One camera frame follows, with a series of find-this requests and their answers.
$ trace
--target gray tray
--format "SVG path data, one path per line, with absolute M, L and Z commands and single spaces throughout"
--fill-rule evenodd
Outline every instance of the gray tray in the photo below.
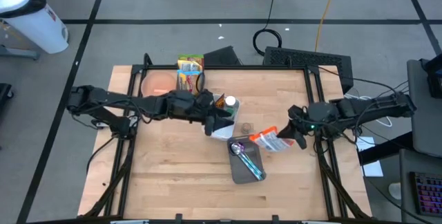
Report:
M 262 180 L 264 180 L 267 175 L 262 166 L 261 154 L 259 147 L 253 142 L 249 141 L 249 136 L 241 136 L 235 138 L 229 138 L 227 140 L 227 150 L 229 151 L 230 169 L 232 171 L 232 179 L 236 184 L 254 183 L 259 182 L 255 176 L 247 169 L 247 166 L 241 161 L 241 159 L 233 154 L 230 150 L 230 145 L 232 142 L 241 142 L 245 147 L 245 153 L 256 165 L 257 168 L 262 172 Z

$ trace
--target white bottle cap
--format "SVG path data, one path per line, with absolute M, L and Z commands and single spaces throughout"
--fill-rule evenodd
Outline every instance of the white bottle cap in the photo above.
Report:
M 233 106 L 235 103 L 236 103 L 236 99 L 234 96 L 227 96 L 226 97 L 227 106 Z

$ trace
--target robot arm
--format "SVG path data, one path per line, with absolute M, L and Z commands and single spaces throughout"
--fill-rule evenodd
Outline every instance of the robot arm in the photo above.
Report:
M 318 102 L 304 109 L 293 105 L 288 125 L 278 134 L 279 138 L 295 139 L 301 149 L 307 148 L 304 135 L 311 131 L 321 130 L 324 138 L 335 139 L 346 129 L 382 117 L 410 117 L 416 107 L 408 95 L 394 93 L 372 100 Z
M 206 135 L 233 124 L 225 119 L 231 114 L 217 109 L 213 103 L 213 94 L 207 90 L 198 96 L 188 91 L 174 90 L 160 96 L 131 97 L 111 93 L 93 86 L 73 87 L 66 108 L 73 115 L 89 114 L 100 122 L 106 123 L 112 132 L 121 137 L 130 135 L 131 120 L 118 117 L 104 106 L 129 109 L 152 120 L 166 118 L 200 122 Z

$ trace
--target black keyboard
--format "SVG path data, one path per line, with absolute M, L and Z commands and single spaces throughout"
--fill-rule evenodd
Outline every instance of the black keyboard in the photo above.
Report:
M 442 217 L 442 176 L 410 172 L 410 178 L 417 212 Z

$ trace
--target table leg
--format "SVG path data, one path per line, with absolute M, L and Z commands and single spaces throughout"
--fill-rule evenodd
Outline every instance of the table leg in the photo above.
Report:
M 359 163 L 361 165 L 366 165 L 382 158 L 388 158 L 398 154 L 400 149 L 413 150 L 413 136 L 411 131 L 398 136 L 395 139 L 359 152 Z

